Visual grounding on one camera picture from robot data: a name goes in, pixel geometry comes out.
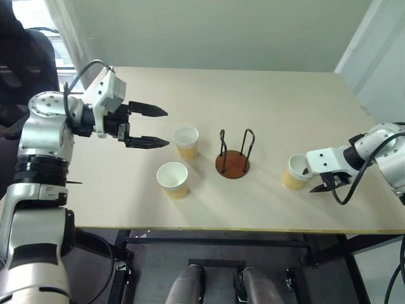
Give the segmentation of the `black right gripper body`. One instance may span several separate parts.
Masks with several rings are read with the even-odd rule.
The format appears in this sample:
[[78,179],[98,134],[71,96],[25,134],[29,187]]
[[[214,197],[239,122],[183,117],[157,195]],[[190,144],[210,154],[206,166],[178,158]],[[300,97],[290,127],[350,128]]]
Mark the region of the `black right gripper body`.
[[351,176],[345,172],[327,172],[320,174],[323,183],[330,184],[333,189],[345,186],[351,183]]

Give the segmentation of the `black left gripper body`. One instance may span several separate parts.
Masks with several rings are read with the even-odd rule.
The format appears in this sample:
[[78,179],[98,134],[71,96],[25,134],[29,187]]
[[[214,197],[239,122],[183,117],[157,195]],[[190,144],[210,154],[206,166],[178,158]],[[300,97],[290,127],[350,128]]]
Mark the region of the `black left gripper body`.
[[128,121],[131,115],[129,105],[121,104],[115,112],[108,112],[104,116],[104,131],[108,135],[123,142],[127,148],[130,148],[130,123]]

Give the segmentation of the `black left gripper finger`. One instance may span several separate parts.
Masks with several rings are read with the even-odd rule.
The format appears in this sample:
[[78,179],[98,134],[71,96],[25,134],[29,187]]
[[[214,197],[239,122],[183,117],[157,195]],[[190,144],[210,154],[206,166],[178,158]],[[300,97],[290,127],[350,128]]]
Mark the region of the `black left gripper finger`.
[[125,139],[125,146],[127,148],[154,149],[163,148],[169,144],[169,141],[151,136],[127,137]]
[[168,113],[164,109],[162,109],[156,105],[153,105],[153,104],[145,104],[145,103],[140,103],[140,102],[135,102],[135,101],[129,101],[128,107],[132,113],[138,113],[138,114],[141,114],[142,116],[146,116],[146,117],[168,116]]

